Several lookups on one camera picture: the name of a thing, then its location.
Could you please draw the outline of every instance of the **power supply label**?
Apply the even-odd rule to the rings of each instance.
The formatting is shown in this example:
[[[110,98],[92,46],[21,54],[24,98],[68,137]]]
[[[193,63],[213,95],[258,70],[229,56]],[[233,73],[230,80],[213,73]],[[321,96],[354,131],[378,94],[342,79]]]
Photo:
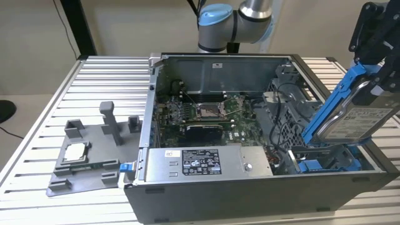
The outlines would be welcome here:
[[[222,174],[217,149],[182,150],[181,165],[185,176]]]

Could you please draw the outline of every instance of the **barcode label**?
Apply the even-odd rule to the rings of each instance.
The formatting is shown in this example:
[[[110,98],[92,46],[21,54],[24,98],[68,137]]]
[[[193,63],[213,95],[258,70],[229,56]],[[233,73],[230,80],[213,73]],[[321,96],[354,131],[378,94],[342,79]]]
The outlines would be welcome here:
[[[352,108],[325,138],[361,138],[390,111],[384,108]]]

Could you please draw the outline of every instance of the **warning label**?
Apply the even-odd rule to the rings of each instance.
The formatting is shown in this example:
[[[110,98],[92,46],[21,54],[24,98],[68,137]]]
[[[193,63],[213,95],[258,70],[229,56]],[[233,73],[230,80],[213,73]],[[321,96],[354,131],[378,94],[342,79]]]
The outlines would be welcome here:
[[[392,109],[352,108],[326,135],[326,138],[360,138]]]
[[[217,149],[182,150],[181,165],[184,175],[221,174],[220,156]]]

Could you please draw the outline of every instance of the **slotted worktable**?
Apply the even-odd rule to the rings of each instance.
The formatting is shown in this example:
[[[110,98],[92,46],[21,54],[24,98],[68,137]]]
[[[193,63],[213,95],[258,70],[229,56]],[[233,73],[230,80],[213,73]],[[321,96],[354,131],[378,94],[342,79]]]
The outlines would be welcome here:
[[[333,90],[342,67],[325,58],[304,58]],[[148,89],[148,58],[89,57],[77,61],[54,97],[0,173],[0,224],[136,225],[121,189],[105,189],[48,198],[45,188],[62,144],[66,120],[102,123],[98,105],[113,100],[117,121],[142,119]],[[373,141],[400,169],[400,125],[393,117],[374,133]],[[201,221],[194,224],[361,225],[400,224],[400,179],[382,190],[360,194],[338,211],[272,217]]]

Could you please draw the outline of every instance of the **white wall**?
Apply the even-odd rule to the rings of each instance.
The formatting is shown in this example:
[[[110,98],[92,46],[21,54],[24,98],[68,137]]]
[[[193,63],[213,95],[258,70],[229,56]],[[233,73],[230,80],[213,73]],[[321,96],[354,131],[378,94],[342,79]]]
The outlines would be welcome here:
[[[148,56],[150,52],[197,50],[196,17],[184,0],[82,0],[101,54]],[[242,0],[208,0],[238,8]],[[242,44],[241,52],[258,52]]]
[[[196,18],[186,1],[81,2],[98,54],[197,50]],[[237,8],[241,0],[208,0],[216,2]],[[0,0],[0,50],[0,94],[53,93],[74,58],[52,0]],[[244,44],[240,51],[256,53],[258,46]]]
[[[237,8],[241,1],[208,0],[208,4],[229,3]],[[285,0],[270,52],[333,56],[346,66],[346,47],[365,1]],[[196,19],[186,1],[81,2],[98,54],[196,51]],[[240,52],[257,53],[258,45],[241,44]],[[0,0],[0,94],[53,93],[73,62],[52,0]]]
[[[74,56],[50,0],[0,0],[0,94],[53,93]]]

